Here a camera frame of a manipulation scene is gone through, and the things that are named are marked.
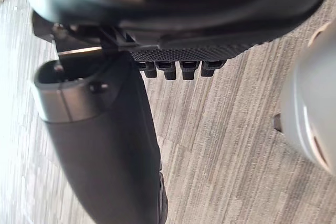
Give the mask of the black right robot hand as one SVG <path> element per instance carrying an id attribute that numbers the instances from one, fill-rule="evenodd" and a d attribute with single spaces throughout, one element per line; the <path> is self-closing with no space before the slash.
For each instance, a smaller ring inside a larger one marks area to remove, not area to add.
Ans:
<path id="1" fill-rule="evenodd" d="M 204 77 L 306 21 L 324 0 L 29 0 L 57 60 L 33 94 L 57 157 L 96 223 L 165 223 L 160 149 L 143 77 Z"/>

